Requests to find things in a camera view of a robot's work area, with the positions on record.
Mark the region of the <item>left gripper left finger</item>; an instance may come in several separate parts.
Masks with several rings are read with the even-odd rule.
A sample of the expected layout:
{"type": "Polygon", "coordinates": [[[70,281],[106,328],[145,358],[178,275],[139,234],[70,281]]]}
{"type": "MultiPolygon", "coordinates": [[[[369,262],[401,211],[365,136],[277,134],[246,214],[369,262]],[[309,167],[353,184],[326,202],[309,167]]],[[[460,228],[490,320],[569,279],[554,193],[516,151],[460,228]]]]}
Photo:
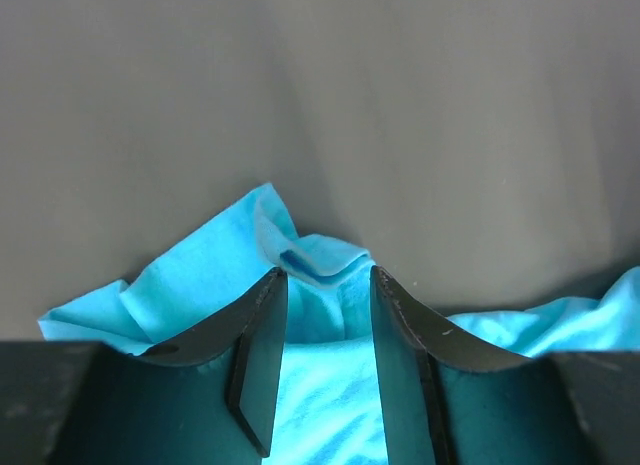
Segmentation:
{"type": "Polygon", "coordinates": [[[287,278],[139,356],[103,352],[74,425],[77,464],[258,464],[271,450],[287,278]]]}

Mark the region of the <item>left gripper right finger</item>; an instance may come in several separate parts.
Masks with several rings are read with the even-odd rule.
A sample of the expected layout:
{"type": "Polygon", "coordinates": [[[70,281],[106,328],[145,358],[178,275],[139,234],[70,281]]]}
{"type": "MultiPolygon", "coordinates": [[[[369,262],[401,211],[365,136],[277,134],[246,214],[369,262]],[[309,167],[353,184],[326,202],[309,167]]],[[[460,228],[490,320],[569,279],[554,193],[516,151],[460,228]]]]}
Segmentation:
{"type": "Polygon", "coordinates": [[[370,272],[370,308],[392,464],[587,464],[555,364],[494,346],[370,272]]]}

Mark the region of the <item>bright cyan t shirt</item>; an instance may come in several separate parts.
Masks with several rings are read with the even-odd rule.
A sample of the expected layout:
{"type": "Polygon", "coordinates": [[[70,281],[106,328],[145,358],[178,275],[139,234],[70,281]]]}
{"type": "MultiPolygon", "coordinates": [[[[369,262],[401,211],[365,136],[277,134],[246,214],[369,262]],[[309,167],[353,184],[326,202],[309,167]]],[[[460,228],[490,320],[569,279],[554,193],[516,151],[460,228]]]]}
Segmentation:
{"type": "Polygon", "coordinates": [[[370,320],[370,253],[300,235],[269,184],[151,262],[40,318],[48,340],[101,340],[140,354],[222,309],[271,268],[289,278],[286,345],[270,462],[384,464],[370,320]]]}

